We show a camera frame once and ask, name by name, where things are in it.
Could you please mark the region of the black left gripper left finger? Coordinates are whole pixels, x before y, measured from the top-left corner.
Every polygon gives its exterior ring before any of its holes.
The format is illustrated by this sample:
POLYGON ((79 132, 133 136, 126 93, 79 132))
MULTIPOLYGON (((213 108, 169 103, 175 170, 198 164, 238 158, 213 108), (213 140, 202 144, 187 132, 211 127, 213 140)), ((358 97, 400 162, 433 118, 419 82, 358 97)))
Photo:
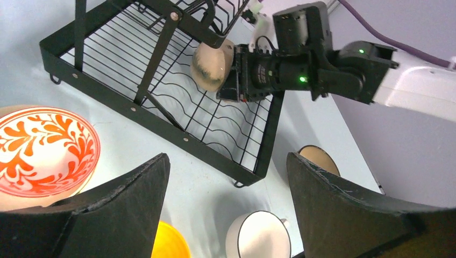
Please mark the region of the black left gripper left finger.
POLYGON ((130 172, 47 207, 1 213, 1 257, 150 257, 170 161, 130 172))

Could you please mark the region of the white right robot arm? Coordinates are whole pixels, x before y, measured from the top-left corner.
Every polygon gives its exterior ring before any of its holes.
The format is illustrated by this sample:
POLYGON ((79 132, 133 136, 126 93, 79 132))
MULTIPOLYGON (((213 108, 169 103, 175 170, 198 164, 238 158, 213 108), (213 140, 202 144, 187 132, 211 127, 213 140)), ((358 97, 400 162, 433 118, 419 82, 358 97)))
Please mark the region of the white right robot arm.
POLYGON ((455 69, 441 68, 392 47, 355 41, 334 51, 322 45, 297 53, 234 47, 218 99, 258 102, 284 91, 329 94, 455 121, 455 69))

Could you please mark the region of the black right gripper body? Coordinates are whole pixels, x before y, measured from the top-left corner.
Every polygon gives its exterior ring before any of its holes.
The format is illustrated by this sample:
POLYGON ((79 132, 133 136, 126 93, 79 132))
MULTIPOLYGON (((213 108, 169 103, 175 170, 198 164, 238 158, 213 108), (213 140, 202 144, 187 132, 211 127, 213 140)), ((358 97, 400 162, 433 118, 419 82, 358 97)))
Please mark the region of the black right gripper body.
POLYGON ((320 47, 304 47, 297 55, 279 49, 270 52, 246 44, 234 47, 234 59, 225 83, 216 98, 229 102, 257 102, 269 95, 284 91, 316 92, 319 73, 330 69, 330 62, 320 47))

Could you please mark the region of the beige ceramic mug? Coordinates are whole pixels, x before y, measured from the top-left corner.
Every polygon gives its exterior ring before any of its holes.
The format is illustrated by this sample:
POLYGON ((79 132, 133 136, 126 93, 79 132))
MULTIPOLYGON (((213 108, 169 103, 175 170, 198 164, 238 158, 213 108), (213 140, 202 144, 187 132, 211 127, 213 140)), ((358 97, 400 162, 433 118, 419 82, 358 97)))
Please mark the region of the beige ceramic mug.
POLYGON ((196 85, 216 92, 225 83, 234 59, 234 43, 226 39, 219 48, 200 43, 193 53, 190 74, 196 85))

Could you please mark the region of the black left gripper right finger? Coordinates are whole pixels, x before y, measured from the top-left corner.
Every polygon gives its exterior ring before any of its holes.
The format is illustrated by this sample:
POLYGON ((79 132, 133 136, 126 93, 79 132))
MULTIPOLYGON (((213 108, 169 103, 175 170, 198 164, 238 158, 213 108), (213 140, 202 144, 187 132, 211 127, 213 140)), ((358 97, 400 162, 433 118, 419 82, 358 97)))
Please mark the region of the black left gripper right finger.
POLYGON ((455 209, 388 197, 287 155, 300 257, 455 257, 455 209))

